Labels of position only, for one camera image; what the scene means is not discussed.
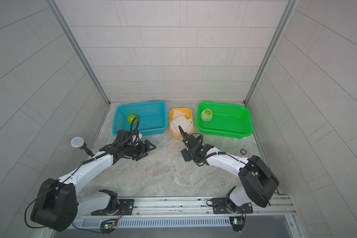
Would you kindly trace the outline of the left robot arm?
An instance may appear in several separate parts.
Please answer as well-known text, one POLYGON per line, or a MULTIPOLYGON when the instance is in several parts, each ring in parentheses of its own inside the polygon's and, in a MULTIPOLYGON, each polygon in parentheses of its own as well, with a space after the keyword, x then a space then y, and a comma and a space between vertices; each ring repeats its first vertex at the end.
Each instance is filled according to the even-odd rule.
POLYGON ((115 141, 105 145, 94 154, 82 137, 71 140, 74 148, 84 150, 90 159, 82 162, 72 172, 58 178, 45 180, 39 189, 30 217, 38 228, 50 228, 58 232, 68 228, 75 218, 91 212, 115 214, 120 210, 118 195, 108 189, 101 189, 97 194, 78 197, 79 192, 100 173, 114 165, 120 159, 139 161, 149 151, 156 149, 148 140, 141 140, 140 119, 134 117, 129 130, 119 130, 115 141))

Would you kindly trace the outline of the white foam net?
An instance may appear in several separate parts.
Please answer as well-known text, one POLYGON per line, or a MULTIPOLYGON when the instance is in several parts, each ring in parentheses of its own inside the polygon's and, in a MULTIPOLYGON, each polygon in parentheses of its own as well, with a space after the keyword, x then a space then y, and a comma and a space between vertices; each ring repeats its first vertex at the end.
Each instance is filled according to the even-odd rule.
POLYGON ((212 120, 212 117, 213 117, 213 114, 210 109, 205 109, 200 114, 200 118, 203 122, 209 122, 210 120, 212 120))

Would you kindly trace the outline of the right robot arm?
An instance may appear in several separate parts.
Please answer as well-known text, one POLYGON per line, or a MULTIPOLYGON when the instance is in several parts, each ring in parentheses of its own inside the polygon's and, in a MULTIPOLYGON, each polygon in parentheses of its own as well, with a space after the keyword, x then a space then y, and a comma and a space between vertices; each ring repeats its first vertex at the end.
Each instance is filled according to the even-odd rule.
POLYGON ((203 135, 194 137, 179 127, 185 149, 181 154, 186 162, 193 161, 197 166, 204 165, 221 168, 237 176, 242 185, 233 187, 226 195, 222 206, 237 213, 242 206, 254 203, 265 208, 279 186, 279 180, 264 161, 253 155, 250 158, 238 157, 210 144, 203 145, 203 135))

